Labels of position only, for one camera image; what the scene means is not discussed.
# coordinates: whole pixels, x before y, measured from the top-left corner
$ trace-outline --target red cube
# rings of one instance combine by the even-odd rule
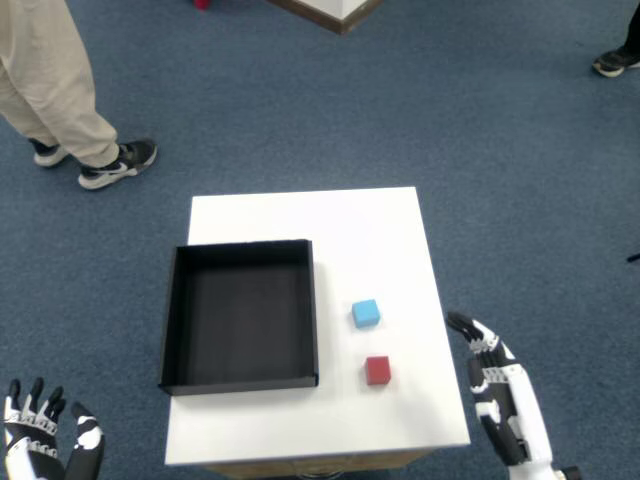
[[[386,385],[391,380],[389,357],[367,357],[367,385]]]

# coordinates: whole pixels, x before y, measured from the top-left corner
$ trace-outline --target black sneaker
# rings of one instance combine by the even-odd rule
[[[106,187],[125,177],[133,177],[156,159],[158,147],[151,140],[138,140],[119,145],[120,153],[113,163],[106,167],[80,167],[78,183],[87,190]]]
[[[40,167],[53,167],[64,160],[69,152],[67,152],[60,145],[54,145],[53,147],[47,147],[44,143],[30,138],[29,141],[36,150],[36,154],[33,156],[33,161]]]
[[[630,52],[624,46],[600,55],[593,62],[593,68],[609,78],[617,77],[625,68],[637,67],[640,67],[640,53]]]

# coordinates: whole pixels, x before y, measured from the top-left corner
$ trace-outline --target open box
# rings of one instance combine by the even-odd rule
[[[176,248],[160,388],[195,395],[316,385],[309,240]]]

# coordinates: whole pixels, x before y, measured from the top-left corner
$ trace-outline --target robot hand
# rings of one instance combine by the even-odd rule
[[[447,324],[462,333],[469,360],[471,393],[478,420],[511,480],[581,480],[577,467],[554,471],[549,437],[531,381],[500,337],[477,320],[456,312]]]
[[[44,381],[38,378],[20,409],[20,382],[13,380],[5,400],[5,464],[10,480],[95,480],[104,453],[98,422],[79,403],[71,407],[77,423],[77,443],[65,469],[58,459],[58,417],[65,407],[62,387],[56,388],[38,410]]]

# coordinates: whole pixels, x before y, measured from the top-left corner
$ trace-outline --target wooden base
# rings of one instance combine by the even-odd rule
[[[401,468],[431,453],[431,450],[377,453],[373,455],[345,455],[340,457],[281,460],[235,465],[210,465],[207,468],[230,478],[285,477],[299,474],[352,472]]]
[[[344,20],[328,15],[298,0],[269,0],[269,2],[311,20],[332,32],[344,35],[373,12],[382,3],[382,0],[367,0]]]

